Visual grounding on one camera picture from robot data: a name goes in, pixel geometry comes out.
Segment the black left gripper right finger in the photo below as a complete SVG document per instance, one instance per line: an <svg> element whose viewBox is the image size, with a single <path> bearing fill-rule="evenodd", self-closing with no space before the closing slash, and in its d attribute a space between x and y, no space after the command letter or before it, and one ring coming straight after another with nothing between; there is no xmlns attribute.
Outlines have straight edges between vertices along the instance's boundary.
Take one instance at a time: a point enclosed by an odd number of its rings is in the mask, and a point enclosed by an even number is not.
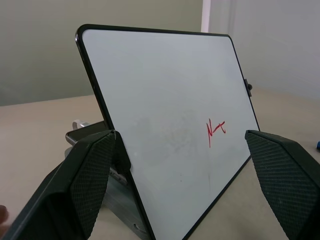
<svg viewBox="0 0 320 240"><path fill-rule="evenodd" d="M320 238L320 164L297 142L245 133L262 193L290 240Z"/></svg>

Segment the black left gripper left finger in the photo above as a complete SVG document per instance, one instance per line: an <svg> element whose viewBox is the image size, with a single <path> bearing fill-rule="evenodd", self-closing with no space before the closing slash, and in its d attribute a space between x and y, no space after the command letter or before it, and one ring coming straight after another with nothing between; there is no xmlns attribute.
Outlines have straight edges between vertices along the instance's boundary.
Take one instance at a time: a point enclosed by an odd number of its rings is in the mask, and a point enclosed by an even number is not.
<svg viewBox="0 0 320 240"><path fill-rule="evenodd" d="M130 169L121 135L105 130L79 140L41 182L4 240L87 240L107 190L110 168Z"/></svg>

